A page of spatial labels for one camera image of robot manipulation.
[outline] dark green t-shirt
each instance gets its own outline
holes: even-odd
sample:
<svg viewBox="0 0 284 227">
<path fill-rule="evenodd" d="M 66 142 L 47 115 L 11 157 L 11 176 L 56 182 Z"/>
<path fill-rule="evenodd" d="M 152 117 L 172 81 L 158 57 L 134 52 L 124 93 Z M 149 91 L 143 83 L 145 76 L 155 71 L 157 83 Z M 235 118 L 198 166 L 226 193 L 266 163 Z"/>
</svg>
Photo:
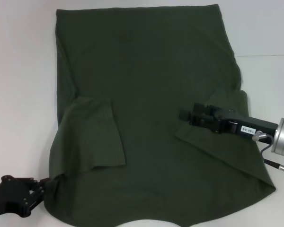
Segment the dark green t-shirt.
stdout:
<svg viewBox="0 0 284 227">
<path fill-rule="evenodd" d="M 218 5 L 58 10 L 56 41 L 53 216 L 188 227 L 275 190 L 253 141 L 178 119 L 194 103 L 248 115 Z"/>
</svg>

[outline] white surface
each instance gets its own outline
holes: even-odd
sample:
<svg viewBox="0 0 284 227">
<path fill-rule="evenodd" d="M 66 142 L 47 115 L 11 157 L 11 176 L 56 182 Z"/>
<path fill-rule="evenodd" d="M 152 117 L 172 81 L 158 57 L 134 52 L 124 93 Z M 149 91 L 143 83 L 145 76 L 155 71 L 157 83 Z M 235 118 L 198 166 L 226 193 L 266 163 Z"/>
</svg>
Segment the white surface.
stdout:
<svg viewBox="0 0 284 227">
<path fill-rule="evenodd" d="M 208 5 L 219 3 L 242 71 L 253 117 L 284 117 L 284 0 L 0 0 L 0 178 L 48 176 L 56 124 L 56 9 Z M 284 164 L 284 157 L 267 154 Z M 284 174 L 268 167 L 277 192 L 233 215 L 199 227 L 284 225 Z M 68 226 L 39 205 L 28 218 L 0 216 L 0 227 Z M 123 227 L 172 227 L 137 221 Z"/>
</svg>

